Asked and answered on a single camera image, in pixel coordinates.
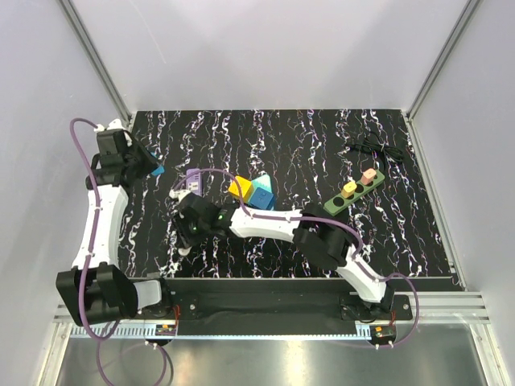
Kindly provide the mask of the purple power strip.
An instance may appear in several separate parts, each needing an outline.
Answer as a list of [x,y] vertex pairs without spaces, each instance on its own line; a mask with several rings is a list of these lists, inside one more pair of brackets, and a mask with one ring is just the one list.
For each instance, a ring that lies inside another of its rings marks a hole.
[[187,180],[186,180],[186,188],[198,195],[198,196],[202,196],[203,194],[203,185],[202,185],[202,176],[201,176],[201,173],[198,173],[198,168],[192,168],[192,169],[187,169],[186,171],[186,177],[187,177]]

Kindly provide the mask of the yellow cube socket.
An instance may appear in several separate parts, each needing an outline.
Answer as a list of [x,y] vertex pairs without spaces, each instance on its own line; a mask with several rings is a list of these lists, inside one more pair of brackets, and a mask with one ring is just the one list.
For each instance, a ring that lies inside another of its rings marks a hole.
[[245,203],[249,201],[254,188],[250,180],[239,175],[230,183],[228,193],[235,199],[242,199]]

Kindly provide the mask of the blue cube socket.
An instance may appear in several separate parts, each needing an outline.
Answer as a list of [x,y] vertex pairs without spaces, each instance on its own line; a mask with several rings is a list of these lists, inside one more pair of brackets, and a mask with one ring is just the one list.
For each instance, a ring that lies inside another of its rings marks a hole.
[[275,205],[275,195],[271,191],[257,187],[250,196],[248,205],[259,210],[273,210]]

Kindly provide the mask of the teal triangular power strip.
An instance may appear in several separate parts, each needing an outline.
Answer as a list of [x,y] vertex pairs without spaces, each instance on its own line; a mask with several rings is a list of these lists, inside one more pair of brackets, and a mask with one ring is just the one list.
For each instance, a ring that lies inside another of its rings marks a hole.
[[263,174],[253,179],[252,184],[254,188],[260,187],[263,190],[272,191],[272,181],[268,174]]

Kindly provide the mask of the pink plug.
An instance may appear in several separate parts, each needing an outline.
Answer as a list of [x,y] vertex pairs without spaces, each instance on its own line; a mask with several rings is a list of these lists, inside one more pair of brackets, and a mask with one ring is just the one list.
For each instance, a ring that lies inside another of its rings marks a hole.
[[373,168],[369,168],[368,170],[363,172],[363,174],[360,178],[360,182],[363,185],[368,186],[369,184],[373,183],[373,181],[376,177],[377,177],[377,171]]

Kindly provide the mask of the light blue square adapter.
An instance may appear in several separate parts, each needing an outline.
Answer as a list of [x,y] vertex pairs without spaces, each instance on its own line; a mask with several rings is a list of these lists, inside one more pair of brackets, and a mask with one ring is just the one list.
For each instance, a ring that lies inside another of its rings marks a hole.
[[151,174],[153,176],[159,176],[164,173],[164,166],[161,163],[159,157],[155,153],[152,153],[151,155],[155,158],[156,162],[158,163],[157,167],[151,172]]

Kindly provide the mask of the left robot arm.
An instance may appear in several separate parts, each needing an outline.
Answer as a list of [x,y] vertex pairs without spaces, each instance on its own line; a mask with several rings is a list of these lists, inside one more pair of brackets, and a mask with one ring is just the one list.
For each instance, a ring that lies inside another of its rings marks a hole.
[[69,271],[58,273],[56,288],[78,326],[134,318],[147,309],[165,318],[174,299],[160,279],[131,281],[118,267],[119,233],[129,193],[158,168],[156,158],[125,129],[97,133],[98,153],[86,179],[89,210],[84,236]]

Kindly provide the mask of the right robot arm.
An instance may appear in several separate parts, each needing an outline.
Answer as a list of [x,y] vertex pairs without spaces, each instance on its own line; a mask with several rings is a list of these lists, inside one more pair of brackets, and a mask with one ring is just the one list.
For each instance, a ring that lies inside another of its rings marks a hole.
[[177,202],[173,216],[180,253],[210,236],[259,237],[293,244],[310,265],[337,273],[360,297],[370,318],[384,318],[394,308],[394,289],[361,257],[364,243],[357,232],[308,204],[303,210],[267,211],[235,203],[217,206],[189,191],[170,193]]

